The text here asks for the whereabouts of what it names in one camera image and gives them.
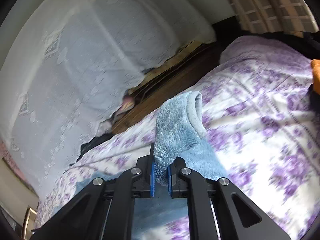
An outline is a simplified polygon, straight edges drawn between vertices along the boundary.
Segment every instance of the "white lace curtain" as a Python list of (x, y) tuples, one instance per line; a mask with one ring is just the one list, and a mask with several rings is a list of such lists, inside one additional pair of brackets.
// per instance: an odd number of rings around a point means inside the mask
[(0, 134), (39, 197), (144, 70), (214, 39), (186, 0), (45, 0), (0, 72)]

